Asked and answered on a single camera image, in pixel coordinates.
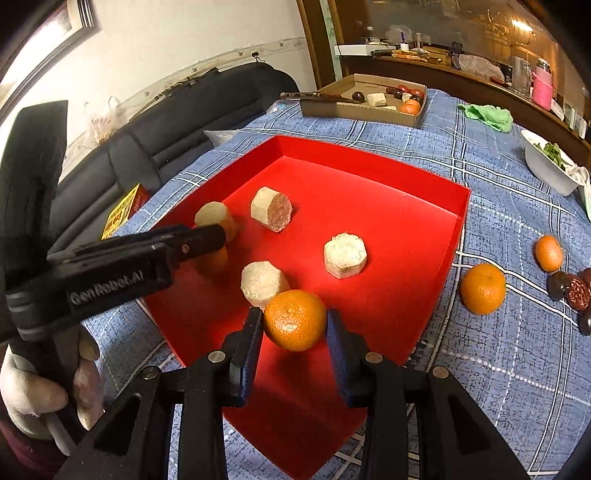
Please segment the left gloved hand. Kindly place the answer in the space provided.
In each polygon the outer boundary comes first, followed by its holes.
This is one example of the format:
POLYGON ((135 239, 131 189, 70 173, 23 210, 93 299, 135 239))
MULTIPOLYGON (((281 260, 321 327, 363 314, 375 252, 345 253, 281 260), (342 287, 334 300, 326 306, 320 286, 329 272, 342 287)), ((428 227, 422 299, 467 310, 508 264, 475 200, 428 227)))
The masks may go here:
POLYGON ((78 366, 73 376, 72 392, 64 387, 17 366, 17 357, 8 350, 1 369, 1 397, 7 410, 8 422, 1 430, 9 442, 23 448, 33 441, 54 445, 61 454, 69 456, 75 442, 59 424, 55 414, 75 401, 77 418, 89 431, 103 414, 103 385, 95 362, 99 347, 86 330, 80 328, 78 366))

